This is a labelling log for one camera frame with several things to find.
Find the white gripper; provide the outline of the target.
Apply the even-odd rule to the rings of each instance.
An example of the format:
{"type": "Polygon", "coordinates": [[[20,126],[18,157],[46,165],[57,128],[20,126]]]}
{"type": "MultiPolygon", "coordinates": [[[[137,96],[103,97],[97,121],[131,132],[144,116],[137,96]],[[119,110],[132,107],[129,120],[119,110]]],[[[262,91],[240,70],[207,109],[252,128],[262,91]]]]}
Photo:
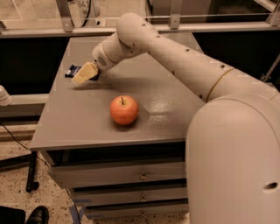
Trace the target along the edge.
{"type": "Polygon", "coordinates": [[[80,85],[99,73],[99,69],[107,71],[112,67],[112,61],[107,57],[103,43],[97,45],[92,52],[93,62],[86,62],[72,78],[74,85],[80,85]]]}

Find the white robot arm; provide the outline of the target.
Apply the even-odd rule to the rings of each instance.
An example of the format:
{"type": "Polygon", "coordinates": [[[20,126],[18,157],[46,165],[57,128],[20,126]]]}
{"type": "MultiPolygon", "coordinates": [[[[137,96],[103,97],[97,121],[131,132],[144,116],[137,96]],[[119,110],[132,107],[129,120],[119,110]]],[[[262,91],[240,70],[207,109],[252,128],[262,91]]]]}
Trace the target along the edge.
{"type": "Polygon", "coordinates": [[[186,136],[191,224],[280,224],[278,91],[161,36],[134,13],[119,18],[73,83],[139,53],[148,53],[205,103],[186,136]]]}

